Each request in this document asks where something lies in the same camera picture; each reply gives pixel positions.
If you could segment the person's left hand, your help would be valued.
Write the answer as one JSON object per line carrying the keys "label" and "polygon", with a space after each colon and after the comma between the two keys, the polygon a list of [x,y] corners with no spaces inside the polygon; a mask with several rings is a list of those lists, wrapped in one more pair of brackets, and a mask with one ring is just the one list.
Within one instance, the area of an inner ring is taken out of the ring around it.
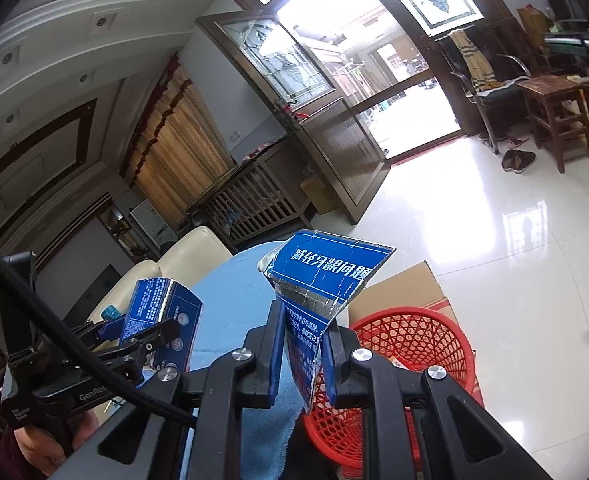
{"label": "person's left hand", "polygon": [[[93,411],[85,412],[72,440],[76,450],[98,429],[99,422]],[[53,474],[67,459],[62,446],[46,432],[27,426],[14,430],[19,450],[26,461],[46,477]]]}

